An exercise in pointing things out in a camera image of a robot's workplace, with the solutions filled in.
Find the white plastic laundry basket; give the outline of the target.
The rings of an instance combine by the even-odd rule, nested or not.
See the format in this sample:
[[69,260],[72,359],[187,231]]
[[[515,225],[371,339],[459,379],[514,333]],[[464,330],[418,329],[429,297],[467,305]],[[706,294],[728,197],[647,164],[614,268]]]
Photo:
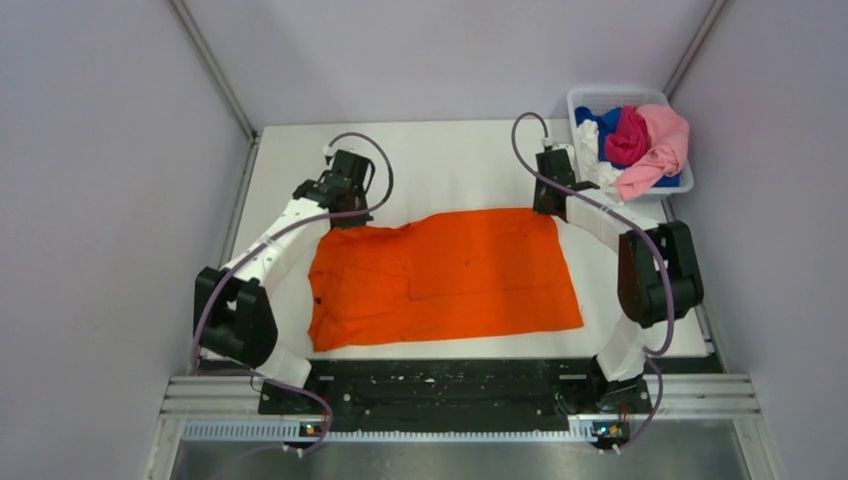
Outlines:
[[580,179],[615,199],[659,201],[694,186],[689,122],[656,90],[595,86],[567,94]]

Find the orange t shirt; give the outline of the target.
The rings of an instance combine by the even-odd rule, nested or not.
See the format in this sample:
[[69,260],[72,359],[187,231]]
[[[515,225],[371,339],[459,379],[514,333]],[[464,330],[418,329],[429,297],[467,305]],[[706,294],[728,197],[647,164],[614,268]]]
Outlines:
[[318,352],[583,326],[556,222],[528,208],[333,230],[308,279]]

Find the white t shirt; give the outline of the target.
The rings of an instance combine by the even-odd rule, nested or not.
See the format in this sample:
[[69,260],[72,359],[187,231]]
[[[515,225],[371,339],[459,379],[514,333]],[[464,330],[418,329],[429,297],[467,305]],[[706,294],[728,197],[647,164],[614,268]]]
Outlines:
[[583,120],[577,127],[575,150],[583,179],[599,187],[611,187],[620,177],[621,171],[609,162],[600,159],[600,131],[593,120]]

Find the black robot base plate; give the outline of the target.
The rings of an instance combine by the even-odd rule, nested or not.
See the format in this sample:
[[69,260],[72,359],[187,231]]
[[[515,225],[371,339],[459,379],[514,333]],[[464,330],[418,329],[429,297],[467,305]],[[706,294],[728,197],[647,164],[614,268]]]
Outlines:
[[261,415],[318,415],[302,432],[557,431],[574,414],[646,413],[639,398],[613,411],[584,402],[590,360],[316,360],[304,393],[260,380]]

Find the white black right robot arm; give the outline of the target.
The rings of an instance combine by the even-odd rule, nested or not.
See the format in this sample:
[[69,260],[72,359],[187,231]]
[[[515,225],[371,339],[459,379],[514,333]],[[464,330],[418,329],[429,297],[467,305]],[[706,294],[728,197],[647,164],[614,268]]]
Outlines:
[[577,181],[564,148],[546,147],[535,158],[534,211],[584,230],[617,256],[621,316],[590,361],[583,395],[612,412],[638,400],[647,358],[669,349],[676,320],[703,301],[692,233],[682,221],[654,221]]

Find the aluminium frame rail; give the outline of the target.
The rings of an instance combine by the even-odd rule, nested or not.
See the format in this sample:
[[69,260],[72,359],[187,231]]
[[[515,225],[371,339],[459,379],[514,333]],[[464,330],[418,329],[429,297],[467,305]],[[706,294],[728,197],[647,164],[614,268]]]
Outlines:
[[647,376],[568,411],[573,375],[171,379],[146,479],[780,479],[751,381]]

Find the magenta t shirt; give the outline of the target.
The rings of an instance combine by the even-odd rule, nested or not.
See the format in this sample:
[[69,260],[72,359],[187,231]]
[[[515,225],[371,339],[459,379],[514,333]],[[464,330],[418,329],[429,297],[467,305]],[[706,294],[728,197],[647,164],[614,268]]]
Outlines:
[[621,108],[615,130],[604,140],[606,160],[618,169],[632,166],[649,149],[649,134],[645,119],[632,106]]

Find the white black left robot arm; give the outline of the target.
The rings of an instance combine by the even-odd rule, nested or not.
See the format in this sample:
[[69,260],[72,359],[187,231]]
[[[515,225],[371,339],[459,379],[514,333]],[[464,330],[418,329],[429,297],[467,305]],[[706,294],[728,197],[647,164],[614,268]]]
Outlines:
[[366,194],[376,171],[365,156],[337,150],[316,179],[298,185],[275,221],[222,267],[206,267],[195,279],[193,345],[240,365],[283,389],[297,413],[319,404],[311,365],[282,339],[283,316],[272,294],[294,265],[333,228],[362,226],[372,217]]

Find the pink t shirt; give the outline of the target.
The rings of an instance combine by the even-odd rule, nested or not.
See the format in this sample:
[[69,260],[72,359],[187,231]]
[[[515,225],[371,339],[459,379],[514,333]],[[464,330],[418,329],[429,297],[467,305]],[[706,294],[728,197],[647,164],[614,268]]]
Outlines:
[[690,125],[668,105],[645,104],[636,112],[645,120],[650,146],[612,184],[623,201],[639,198],[664,177],[679,174],[688,161]]

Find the blue t shirt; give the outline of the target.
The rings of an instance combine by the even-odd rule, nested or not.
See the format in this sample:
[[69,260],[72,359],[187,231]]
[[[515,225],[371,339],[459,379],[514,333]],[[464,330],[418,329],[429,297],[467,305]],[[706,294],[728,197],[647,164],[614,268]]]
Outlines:
[[[603,115],[596,115],[585,106],[580,106],[575,110],[575,123],[577,127],[583,120],[593,120],[598,124],[600,131],[600,159],[602,161],[607,161],[604,155],[604,140],[608,134],[615,130],[621,108],[616,107]],[[675,176],[661,178],[653,188],[678,187],[681,184],[682,171]]]

